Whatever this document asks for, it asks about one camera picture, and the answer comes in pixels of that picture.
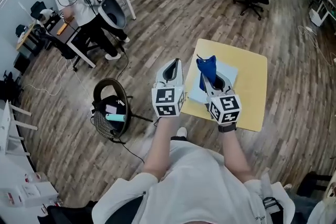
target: black pants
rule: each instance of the black pants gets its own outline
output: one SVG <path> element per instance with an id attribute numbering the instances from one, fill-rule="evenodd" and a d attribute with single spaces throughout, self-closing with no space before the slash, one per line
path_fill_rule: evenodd
<path id="1" fill-rule="evenodd" d="M 119 37 L 121 40 L 127 38 L 127 35 L 122 29 L 116 29 L 110 26 L 104 19 L 98 14 L 92 21 L 82 25 L 81 29 L 86 33 L 93 42 L 97 43 L 104 51 L 106 51 L 111 56 L 116 56 L 118 54 L 117 50 L 112 45 L 111 41 L 105 36 L 105 29 L 111 34 Z"/>

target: square table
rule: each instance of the square table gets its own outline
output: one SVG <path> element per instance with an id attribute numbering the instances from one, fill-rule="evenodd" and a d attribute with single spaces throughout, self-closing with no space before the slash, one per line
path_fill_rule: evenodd
<path id="1" fill-rule="evenodd" d="M 235 93 L 239 95 L 242 114 L 237 122 L 237 127 L 259 132 L 263 126 L 266 103 L 267 58 L 248 50 L 199 39 L 185 80 L 187 95 L 191 92 L 197 75 L 197 55 L 202 58 L 215 55 L 218 61 L 238 68 L 233 88 Z M 211 120 L 206 106 L 189 100 L 189 98 L 184 102 L 181 112 Z"/>

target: teal object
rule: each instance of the teal object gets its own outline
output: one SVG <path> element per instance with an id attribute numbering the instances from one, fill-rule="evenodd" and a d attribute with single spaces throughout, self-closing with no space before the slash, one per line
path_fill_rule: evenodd
<path id="1" fill-rule="evenodd" d="M 125 115 L 122 114 L 106 114 L 105 119 L 108 121 L 125 122 Z"/>

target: wooden floor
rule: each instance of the wooden floor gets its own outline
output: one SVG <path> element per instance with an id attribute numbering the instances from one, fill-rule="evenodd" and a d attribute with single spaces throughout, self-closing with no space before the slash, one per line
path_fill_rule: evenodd
<path id="1" fill-rule="evenodd" d="M 239 13 L 233 0 L 131 0 L 137 19 L 125 31 L 130 63 L 121 76 L 132 110 L 155 118 L 151 88 L 155 74 L 168 60 L 179 57 L 186 76 L 199 38 L 219 41 L 264 55 L 268 59 L 265 118 L 259 133 L 238 130 L 239 140 L 257 175 L 271 168 L 271 180 L 296 187 L 311 170 L 331 175 L 336 168 L 336 69 L 329 67 L 297 26 L 308 25 L 309 0 L 271 0 L 263 18 Z M 317 29 L 325 55 L 336 51 L 334 30 L 329 24 Z M 47 174 L 65 204 L 71 207 L 97 200 L 118 177 L 130 179 L 142 163 L 120 144 L 101 137 L 90 123 L 92 92 L 99 80 L 115 78 L 125 66 L 123 56 L 107 62 L 95 50 L 95 69 L 80 61 L 78 77 L 60 62 L 62 89 L 50 97 L 26 87 L 22 107 L 39 130 L 22 129 L 25 144 L 38 171 Z M 43 51 L 30 64 L 23 85 L 59 88 L 57 63 L 60 53 Z M 193 143 L 220 151 L 216 124 L 182 114 Z M 153 136 L 153 124 L 134 119 L 122 137 L 126 146 L 144 157 Z"/>

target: white shoe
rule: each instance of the white shoe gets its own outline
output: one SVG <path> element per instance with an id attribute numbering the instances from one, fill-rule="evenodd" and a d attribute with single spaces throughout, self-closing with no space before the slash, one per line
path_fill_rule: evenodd
<path id="1" fill-rule="evenodd" d="M 117 38 L 117 40 L 122 41 L 122 42 L 125 42 L 125 43 L 128 43 L 128 42 L 131 41 L 129 37 L 127 37 L 127 38 L 124 39 L 124 40 L 121 40 L 119 37 L 116 37 L 116 38 Z"/>
<path id="2" fill-rule="evenodd" d="M 176 136 L 187 138 L 188 131 L 185 127 L 180 127 L 176 133 Z"/>
<path id="3" fill-rule="evenodd" d="M 120 59 L 120 57 L 121 57 L 121 54 L 117 54 L 116 56 L 111 56 L 111 55 L 109 55 L 109 54 L 106 54 L 105 55 L 105 58 L 107 59 L 107 60 L 118 60 L 118 59 Z"/>

